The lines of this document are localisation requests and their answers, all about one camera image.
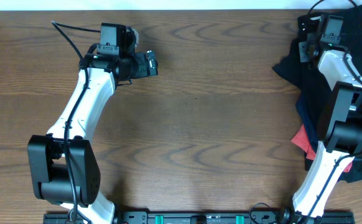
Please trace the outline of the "dark teal black shorts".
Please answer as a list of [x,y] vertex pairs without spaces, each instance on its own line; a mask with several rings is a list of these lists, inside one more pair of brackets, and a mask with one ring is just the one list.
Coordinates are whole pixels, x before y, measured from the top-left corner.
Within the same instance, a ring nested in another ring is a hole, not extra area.
[[[341,45],[350,46],[350,54],[354,66],[362,76],[362,5],[358,9],[350,8],[333,13],[343,18],[341,29]],[[318,119],[328,101],[331,89],[325,77],[311,64],[301,63],[299,42],[306,40],[302,24],[307,22],[307,16],[298,17],[298,36],[291,42],[289,55],[284,57],[273,70],[283,79],[301,90],[301,96],[309,111],[311,121],[317,127]]]

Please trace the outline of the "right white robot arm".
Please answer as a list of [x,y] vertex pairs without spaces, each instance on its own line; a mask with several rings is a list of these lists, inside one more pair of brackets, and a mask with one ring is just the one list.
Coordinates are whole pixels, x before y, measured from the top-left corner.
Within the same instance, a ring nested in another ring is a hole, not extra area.
[[325,204],[345,168],[362,157],[362,76],[342,46],[343,19],[307,16],[300,61],[311,63],[326,79],[331,95],[317,124],[318,148],[309,172],[279,223],[321,223]]

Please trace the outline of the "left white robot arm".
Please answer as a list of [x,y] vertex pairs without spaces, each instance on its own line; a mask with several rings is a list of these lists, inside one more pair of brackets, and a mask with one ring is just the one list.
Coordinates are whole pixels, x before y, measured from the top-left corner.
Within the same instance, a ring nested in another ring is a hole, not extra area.
[[152,50],[136,52],[139,34],[129,26],[102,23],[100,41],[78,54],[75,90],[63,113],[44,135],[27,145],[34,195],[68,210],[46,213],[44,223],[122,223],[121,212],[100,191],[101,173],[91,141],[107,101],[117,87],[154,77]]

